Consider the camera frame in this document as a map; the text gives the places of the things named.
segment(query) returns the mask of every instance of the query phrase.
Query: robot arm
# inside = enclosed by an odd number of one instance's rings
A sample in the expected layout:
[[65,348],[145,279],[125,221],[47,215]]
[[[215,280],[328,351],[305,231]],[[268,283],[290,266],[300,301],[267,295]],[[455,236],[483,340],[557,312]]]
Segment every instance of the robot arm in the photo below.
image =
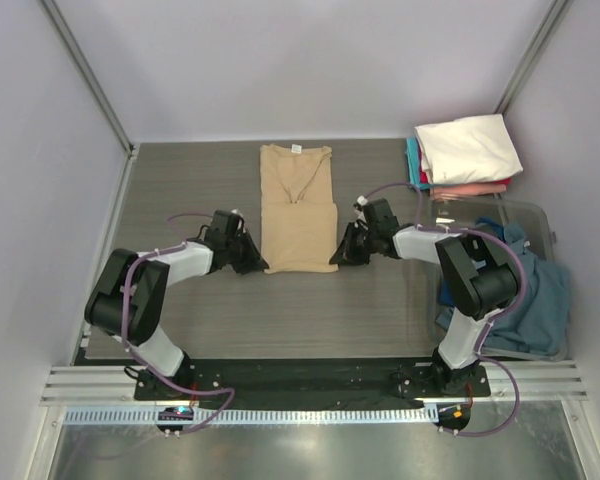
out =
[[[111,253],[87,306],[85,319],[121,341],[123,286],[133,262],[144,253],[116,249]],[[127,339],[137,354],[175,384],[192,384],[189,356],[159,326],[167,287],[216,272],[230,264],[246,274],[269,266],[262,259],[237,211],[217,210],[204,239],[189,239],[184,248],[141,264],[133,278]]]
[[372,253],[439,264],[456,305],[449,331],[432,355],[432,377],[445,394],[463,391],[478,366],[476,344],[490,317],[508,306],[520,288],[509,255],[493,242],[465,233],[400,226],[385,199],[358,199],[332,263],[369,263]]

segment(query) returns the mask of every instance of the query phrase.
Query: white folded towel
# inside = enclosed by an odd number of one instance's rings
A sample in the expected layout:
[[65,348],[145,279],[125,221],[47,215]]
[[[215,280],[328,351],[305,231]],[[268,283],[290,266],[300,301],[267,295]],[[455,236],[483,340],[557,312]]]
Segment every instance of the white folded towel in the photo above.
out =
[[421,125],[422,170],[435,185],[495,182],[522,171],[502,115]]

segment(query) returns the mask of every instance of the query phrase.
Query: stack of folded clothes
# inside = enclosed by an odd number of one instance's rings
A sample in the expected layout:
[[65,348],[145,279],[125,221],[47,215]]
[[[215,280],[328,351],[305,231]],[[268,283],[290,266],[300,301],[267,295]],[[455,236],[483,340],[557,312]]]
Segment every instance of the stack of folded clothes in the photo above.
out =
[[502,115],[421,125],[406,153],[411,183],[434,198],[502,193],[522,172]]

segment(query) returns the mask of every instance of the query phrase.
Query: transparent bin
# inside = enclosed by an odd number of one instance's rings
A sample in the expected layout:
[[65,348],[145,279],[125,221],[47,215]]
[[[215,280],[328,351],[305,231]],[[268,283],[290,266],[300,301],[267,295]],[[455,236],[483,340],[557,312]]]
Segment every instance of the transparent bin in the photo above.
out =
[[[527,233],[527,240],[529,241],[527,248],[540,258],[553,260],[553,235],[549,229],[547,215],[544,213],[544,210],[536,205],[504,200],[500,197],[492,196],[445,196],[442,199],[431,200],[429,202],[429,215],[431,224],[446,224],[454,227],[474,226],[480,217],[489,217],[502,225],[518,222]],[[429,273],[431,285],[428,290],[431,299],[429,302],[430,310],[428,312],[429,322],[427,330],[431,339],[439,343],[446,333],[444,329],[438,327],[435,323],[438,314],[444,308],[438,304],[442,275],[440,267],[435,265],[430,266]],[[492,356],[557,362],[566,358],[567,343],[565,339],[560,349],[549,356],[488,348],[484,348],[483,352],[485,355]]]

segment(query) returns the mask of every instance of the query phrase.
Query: black mounting plate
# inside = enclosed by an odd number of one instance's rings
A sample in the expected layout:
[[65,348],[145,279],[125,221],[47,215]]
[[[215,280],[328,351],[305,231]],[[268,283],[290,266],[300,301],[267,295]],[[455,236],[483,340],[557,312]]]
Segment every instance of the black mounting plate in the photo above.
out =
[[[429,358],[257,359],[195,360],[193,364],[196,389],[235,388],[236,396],[229,407],[233,409],[396,410],[420,408],[419,402],[412,401],[416,398],[447,397],[428,381],[428,365],[416,364],[423,360],[430,361]],[[404,383],[407,377],[409,386],[401,395],[396,380]],[[491,395],[483,367],[478,367],[472,378],[471,390],[474,398]],[[189,396],[164,387],[146,371],[141,372],[136,382],[134,398],[190,400]],[[225,398],[201,397],[200,406],[215,409]]]

